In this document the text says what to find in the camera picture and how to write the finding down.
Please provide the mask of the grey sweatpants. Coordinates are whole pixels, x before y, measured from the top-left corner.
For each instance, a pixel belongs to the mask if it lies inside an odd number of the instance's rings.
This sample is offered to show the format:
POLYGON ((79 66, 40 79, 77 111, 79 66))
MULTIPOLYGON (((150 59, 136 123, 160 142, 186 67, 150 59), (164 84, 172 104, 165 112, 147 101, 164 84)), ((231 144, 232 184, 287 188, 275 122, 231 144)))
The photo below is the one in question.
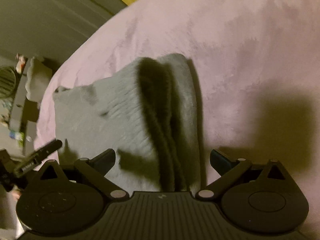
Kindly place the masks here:
POLYGON ((59 87, 53 100, 62 165, 111 148, 106 177, 127 192, 200 189, 196 93, 183 55, 138 58, 112 77, 59 87))

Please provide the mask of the pale storage bin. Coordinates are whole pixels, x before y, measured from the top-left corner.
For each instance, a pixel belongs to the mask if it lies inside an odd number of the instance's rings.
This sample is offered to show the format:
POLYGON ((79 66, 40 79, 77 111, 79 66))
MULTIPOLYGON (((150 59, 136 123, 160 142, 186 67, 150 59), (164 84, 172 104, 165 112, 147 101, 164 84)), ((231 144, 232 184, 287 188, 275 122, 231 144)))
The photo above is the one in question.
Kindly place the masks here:
POLYGON ((53 72, 50 68, 37 58, 32 57, 30 67, 27 70, 27 82, 25 84, 27 99, 40 104, 52 76, 53 72))

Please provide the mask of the pink bed blanket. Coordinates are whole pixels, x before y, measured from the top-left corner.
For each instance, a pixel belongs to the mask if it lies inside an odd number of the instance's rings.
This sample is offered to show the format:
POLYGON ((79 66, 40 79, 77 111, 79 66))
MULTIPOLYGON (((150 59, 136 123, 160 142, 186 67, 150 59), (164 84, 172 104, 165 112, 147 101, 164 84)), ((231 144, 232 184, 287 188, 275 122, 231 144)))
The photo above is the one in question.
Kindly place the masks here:
POLYGON ((138 0, 56 72, 35 147, 55 137, 53 91, 109 77, 139 56, 193 62, 203 152, 275 158, 308 199, 300 228, 319 239, 319 0, 138 0))

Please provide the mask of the grey-green curtain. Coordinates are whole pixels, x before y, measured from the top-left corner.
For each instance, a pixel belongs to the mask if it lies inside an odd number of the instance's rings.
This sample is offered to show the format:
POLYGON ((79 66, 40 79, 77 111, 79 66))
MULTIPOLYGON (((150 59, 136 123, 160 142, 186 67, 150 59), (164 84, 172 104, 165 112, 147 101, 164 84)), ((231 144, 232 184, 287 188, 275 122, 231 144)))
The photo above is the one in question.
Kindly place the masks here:
POLYGON ((122 0, 1 0, 1 63, 23 54, 58 68, 125 7, 122 0))

